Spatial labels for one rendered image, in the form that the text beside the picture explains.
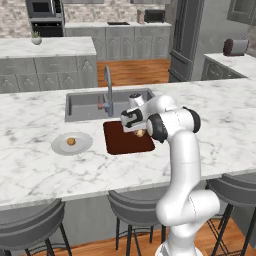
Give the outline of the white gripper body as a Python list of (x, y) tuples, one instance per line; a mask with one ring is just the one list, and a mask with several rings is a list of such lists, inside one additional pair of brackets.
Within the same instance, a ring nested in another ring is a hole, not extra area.
[(135, 131), (138, 131), (138, 130), (146, 130), (146, 121), (144, 122), (138, 122), (138, 123), (133, 123), (131, 127), (127, 127), (124, 125), (124, 123), (122, 123), (122, 126), (123, 126), (123, 131), (125, 133), (128, 133), (128, 132), (135, 132)]

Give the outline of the dark red tray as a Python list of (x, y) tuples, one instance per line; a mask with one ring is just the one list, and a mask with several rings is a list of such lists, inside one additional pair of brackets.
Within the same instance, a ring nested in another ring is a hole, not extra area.
[(110, 121), (103, 124), (106, 149), (109, 154), (131, 154), (149, 152), (155, 149), (155, 145), (145, 133), (138, 137), (133, 132), (125, 133), (120, 121)]

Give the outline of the grey round plate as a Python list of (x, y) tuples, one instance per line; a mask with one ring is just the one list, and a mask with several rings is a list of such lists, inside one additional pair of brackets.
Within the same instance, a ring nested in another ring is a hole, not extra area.
[[(67, 144), (68, 138), (75, 138), (76, 144), (69, 146)], [(69, 132), (58, 136), (51, 144), (52, 150), (64, 156), (71, 156), (85, 152), (93, 144), (93, 139), (86, 133), (83, 132)]]

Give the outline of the grey curved tap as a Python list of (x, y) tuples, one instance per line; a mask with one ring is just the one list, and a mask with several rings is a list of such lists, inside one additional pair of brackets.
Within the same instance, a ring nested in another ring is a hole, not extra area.
[(112, 78), (110, 74), (110, 68), (108, 65), (104, 68), (104, 81), (108, 83), (108, 95), (104, 95), (107, 97), (104, 103), (98, 102), (98, 109), (105, 109), (108, 113), (109, 117), (112, 117), (114, 114), (114, 106), (113, 106), (113, 92), (112, 92)]

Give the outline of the grey sink basin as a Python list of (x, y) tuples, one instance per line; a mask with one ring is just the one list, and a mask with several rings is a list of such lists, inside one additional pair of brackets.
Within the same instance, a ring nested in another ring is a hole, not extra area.
[[(129, 96), (134, 93), (142, 95), (144, 101), (154, 97), (151, 89), (129, 89), (113, 90), (113, 118), (118, 118), (121, 112), (129, 109)], [(98, 104), (107, 100), (107, 93), (98, 92), (81, 92), (68, 93), (66, 95), (65, 121), (77, 122), (86, 120), (107, 119), (108, 113), (105, 109), (99, 109)]]

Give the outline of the grey bar stool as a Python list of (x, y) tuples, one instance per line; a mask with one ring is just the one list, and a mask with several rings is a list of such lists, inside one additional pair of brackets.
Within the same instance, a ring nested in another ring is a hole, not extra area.
[(68, 255), (71, 248), (64, 230), (65, 203), (55, 199), (47, 205), (0, 211), (0, 252), (12, 256), (12, 251), (29, 249), (44, 242), (47, 256), (55, 256), (50, 237), (60, 229)]
[(159, 224), (156, 217), (156, 204), (164, 195), (166, 187), (125, 192), (108, 192), (108, 200), (116, 216), (116, 248), (119, 239), (127, 237), (126, 256), (130, 256), (131, 239), (135, 240), (138, 256), (142, 256), (137, 235), (149, 233), (149, 242), (153, 240), (154, 226)]
[(235, 206), (253, 207), (254, 212), (250, 221), (243, 248), (240, 256), (245, 256), (246, 250), (256, 224), (256, 182), (244, 180), (238, 176), (223, 174), (221, 178), (207, 181), (207, 189), (212, 190), (217, 196), (227, 203), (227, 207), (219, 223), (217, 241), (211, 256), (217, 255), (217, 250), (222, 242), (227, 223)]

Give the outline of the grey cupboard run with hob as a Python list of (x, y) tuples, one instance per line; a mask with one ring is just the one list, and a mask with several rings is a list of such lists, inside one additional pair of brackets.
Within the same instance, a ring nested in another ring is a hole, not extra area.
[(98, 61), (132, 60), (167, 58), (171, 27), (167, 22), (73, 22), (64, 31), (68, 37), (91, 37)]

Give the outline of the grey island cupboards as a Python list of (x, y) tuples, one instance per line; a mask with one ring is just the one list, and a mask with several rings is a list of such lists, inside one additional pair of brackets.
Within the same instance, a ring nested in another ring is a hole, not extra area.
[(97, 86), (96, 57), (93, 55), (0, 59), (0, 93)]

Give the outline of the grey fridge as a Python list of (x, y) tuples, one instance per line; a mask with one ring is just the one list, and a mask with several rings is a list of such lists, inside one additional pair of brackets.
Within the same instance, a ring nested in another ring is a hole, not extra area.
[(168, 69), (169, 83), (191, 80), (204, 1), (178, 1)]

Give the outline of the grey side cupboards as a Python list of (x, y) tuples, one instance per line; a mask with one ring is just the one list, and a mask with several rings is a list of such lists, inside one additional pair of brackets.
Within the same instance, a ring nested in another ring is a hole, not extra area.
[(210, 57), (206, 57), (204, 61), (202, 80), (223, 80), (244, 78), (244, 75), (232, 71), (228, 67), (218, 63)]

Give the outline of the black toaster oven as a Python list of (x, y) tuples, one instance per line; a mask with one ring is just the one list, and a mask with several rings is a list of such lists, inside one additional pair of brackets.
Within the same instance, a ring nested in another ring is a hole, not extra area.
[(146, 9), (144, 21), (146, 23), (163, 23), (165, 19), (165, 11), (160, 9)]

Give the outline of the small plant in white pot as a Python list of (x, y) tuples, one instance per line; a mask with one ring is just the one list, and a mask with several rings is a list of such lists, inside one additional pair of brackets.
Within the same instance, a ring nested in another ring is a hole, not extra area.
[(42, 37), (39, 32), (34, 31), (32, 33), (31, 42), (35, 45), (40, 45), (42, 43)]

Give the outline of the grey framed window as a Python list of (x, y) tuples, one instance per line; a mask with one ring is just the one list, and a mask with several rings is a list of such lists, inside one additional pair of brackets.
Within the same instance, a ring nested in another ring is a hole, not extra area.
[(227, 19), (256, 26), (256, 0), (231, 0)]

